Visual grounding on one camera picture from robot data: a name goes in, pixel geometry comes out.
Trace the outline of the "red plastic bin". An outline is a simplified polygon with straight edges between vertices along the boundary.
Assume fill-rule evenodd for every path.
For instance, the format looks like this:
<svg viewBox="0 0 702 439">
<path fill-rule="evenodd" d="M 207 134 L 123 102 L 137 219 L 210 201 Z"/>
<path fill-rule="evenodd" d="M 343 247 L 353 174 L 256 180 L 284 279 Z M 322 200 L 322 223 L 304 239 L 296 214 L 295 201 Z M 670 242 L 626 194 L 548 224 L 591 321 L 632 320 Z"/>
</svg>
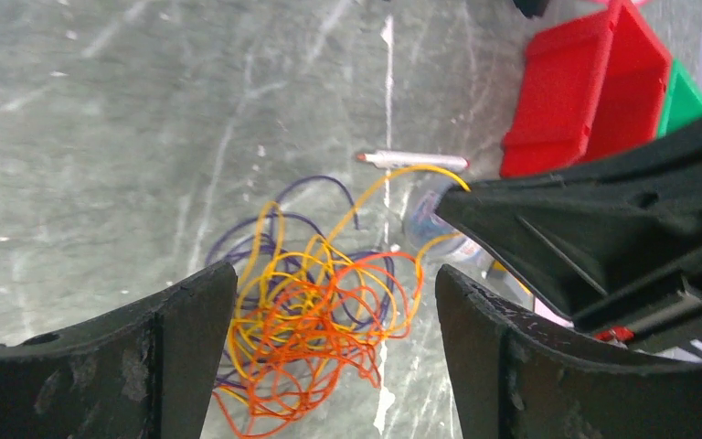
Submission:
<svg viewBox="0 0 702 439">
<path fill-rule="evenodd" d="M 617 155 L 655 139 L 673 57 L 630 1 L 534 35 L 502 177 Z"/>
</svg>

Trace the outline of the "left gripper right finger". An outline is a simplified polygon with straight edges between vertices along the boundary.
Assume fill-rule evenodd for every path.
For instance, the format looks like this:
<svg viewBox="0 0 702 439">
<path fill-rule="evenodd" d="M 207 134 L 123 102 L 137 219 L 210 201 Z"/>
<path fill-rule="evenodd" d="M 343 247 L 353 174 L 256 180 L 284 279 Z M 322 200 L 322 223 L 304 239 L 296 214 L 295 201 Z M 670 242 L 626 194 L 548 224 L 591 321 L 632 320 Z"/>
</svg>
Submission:
<svg viewBox="0 0 702 439">
<path fill-rule="evenodd" d="M 450 265 L 435 296 L 466 438 L 702 438 L 702 363 L 585 337 Z"/>
</svg>

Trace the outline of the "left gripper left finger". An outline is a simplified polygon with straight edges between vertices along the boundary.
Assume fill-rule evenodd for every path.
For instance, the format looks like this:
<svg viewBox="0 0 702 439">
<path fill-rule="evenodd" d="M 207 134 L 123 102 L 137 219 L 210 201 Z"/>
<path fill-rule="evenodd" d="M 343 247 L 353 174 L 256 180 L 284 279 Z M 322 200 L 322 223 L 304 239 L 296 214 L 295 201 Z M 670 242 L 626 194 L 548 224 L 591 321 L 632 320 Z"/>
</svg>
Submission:
<svg viewBox="0 0 702 439">
<path fill-rule="evenodd" d="M 216 262 L 101 316 L 0 344 L 0 438 L 198 438 L 237 281 Z"/>
</svg>

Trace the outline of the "green plastic bin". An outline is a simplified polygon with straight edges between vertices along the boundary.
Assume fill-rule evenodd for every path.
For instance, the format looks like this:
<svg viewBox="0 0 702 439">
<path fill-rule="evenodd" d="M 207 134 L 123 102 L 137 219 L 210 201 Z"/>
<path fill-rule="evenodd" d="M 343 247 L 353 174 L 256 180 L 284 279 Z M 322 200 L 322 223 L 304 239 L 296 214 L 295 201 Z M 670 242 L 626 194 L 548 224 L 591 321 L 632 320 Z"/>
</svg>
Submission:
<svg viewBox="0 0 702 439">
<path fill-rule="evenodd" d="M 682 62 L 674 59 L 657 136 L 664 137 L 702 117 L 702 91 Z"/>
</svg>

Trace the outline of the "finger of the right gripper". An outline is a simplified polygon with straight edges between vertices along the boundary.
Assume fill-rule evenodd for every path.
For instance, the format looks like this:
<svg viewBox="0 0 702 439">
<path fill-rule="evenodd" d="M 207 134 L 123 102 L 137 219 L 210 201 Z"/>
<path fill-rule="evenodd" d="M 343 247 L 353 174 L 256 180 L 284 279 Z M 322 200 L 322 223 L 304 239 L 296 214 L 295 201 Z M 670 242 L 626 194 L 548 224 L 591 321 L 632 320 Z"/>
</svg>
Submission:
<svg viewBox="0 0 702 439">
<path fill-rule="evenodd" d="M 702 342 L 702 117 L 585 165 L 452 188 L 437 212 L 579 332 Z"/>
</svg>

